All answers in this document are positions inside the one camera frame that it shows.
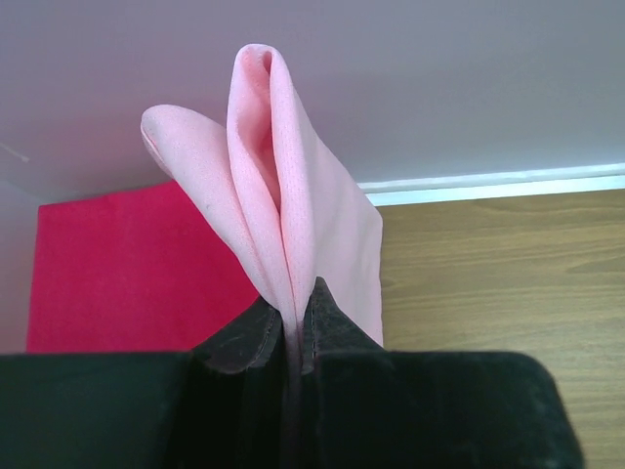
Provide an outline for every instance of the wooden surface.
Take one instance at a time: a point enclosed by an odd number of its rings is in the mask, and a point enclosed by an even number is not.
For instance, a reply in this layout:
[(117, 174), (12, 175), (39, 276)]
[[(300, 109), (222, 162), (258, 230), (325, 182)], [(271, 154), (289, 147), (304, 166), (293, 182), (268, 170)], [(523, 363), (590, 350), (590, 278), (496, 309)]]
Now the wooden surface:
[(385, 346), (516, 350), (625, 468), (625, 191), (382, 207)]

